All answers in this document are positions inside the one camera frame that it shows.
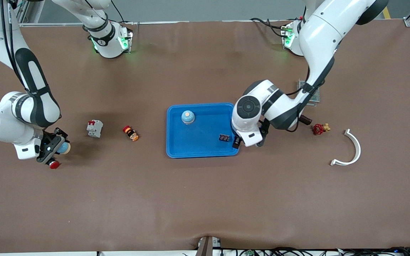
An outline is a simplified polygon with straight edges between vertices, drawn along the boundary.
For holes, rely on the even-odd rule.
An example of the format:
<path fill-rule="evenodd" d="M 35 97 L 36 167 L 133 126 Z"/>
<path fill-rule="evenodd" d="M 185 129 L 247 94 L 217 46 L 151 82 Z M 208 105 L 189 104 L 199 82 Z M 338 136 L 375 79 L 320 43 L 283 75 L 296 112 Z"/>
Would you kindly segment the perforated metal power supply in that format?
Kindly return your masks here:
<path fill-rule="evenodd" d="M 297 89 L 300 89 L 304 83 L 305 83 L 304 80 L 299 80 L 297 84 Z M 317 107 L 319 103 L 320 103 L 320 89 L 317 89 L 314 95 L 310 98 L 309 102 L 306 105 Z"/>

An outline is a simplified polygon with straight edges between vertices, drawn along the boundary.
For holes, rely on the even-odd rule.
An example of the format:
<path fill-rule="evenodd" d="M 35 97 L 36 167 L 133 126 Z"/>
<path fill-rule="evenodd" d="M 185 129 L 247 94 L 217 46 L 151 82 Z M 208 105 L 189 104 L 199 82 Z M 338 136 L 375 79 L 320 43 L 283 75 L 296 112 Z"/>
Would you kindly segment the blue plastic tray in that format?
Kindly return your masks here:
<path fill-rule="evenodd" d="M 170 106 L 166 116 L 166 154 L 173 159 L 237 155 L 239 149 L 232 147 L 233 108 L 229 102 Z M 195 121 L 189 125 L 181 121 L 186 110 L 195 114 Z M 220 141 L 220 134 L 231 136 L 230 141 Z"/>

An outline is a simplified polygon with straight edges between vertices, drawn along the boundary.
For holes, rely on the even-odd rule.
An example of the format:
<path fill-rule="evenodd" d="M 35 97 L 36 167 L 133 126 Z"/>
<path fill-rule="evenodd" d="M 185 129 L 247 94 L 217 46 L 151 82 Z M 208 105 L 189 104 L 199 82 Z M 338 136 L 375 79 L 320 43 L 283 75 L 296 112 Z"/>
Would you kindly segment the white circuit breaker red switches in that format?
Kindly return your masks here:
<path fill-rule="evenodd" d="M 101 129 L 103 128 L 104 123 L 100 120 L 90 120 L 87 124 L 86 131 L 88 132 L 88 136 L 92 138 L 100 138 L 101 137 Z"/>

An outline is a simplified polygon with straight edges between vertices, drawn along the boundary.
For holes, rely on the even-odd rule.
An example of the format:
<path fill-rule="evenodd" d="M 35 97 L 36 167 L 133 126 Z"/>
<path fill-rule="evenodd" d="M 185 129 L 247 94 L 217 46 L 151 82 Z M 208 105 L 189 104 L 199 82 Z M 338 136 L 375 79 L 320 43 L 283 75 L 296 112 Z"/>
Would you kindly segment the white curved plastic bracket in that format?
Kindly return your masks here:
<path fill-rule="evenodd" d="M 350 165 L 350 164 L 354 164 L 359 158 L 360 158 L 360 155 L 361 155 L 361 152 L 362 152 L 362 148 L 361 148 L 361 145 L 360 145 L 360 142 L 358 141 L 358 139 L 351 133 L 351 130 L 350 129 L 346 129 L 345 131 L 344 131 L 344 135 L 346 136 L 346 137 L 348 137 L 351 141 L 352 141 L 352 143 L 354 144 L 354 147 L 355 147 L 355 156 L 353 157 L 353 159 L 351 160 L 351 161 L 349 161 L 349 162 L 342 162 L 342 161 L 340 161 L 340 160 L 338 160 L 338 159 L 333 159 L 331 162 L 330 162 L 330 166 L 334 166 L 334 165 L 339 165 L 339 166 L 348 166 L 348 165 Z"/>

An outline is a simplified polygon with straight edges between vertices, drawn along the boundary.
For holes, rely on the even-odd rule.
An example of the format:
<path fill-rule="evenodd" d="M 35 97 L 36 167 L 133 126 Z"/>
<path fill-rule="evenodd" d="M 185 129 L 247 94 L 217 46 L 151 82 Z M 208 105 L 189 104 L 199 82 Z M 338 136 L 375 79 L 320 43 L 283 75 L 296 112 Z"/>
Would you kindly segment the orange and black push button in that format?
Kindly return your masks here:
<path fill-rule="evenodd" d="M 130 138 L 131 141 L 137 141 L 139 139 L 139 135 L 131 126 L 125 126 L 123 128 L 123 132 Z"/>

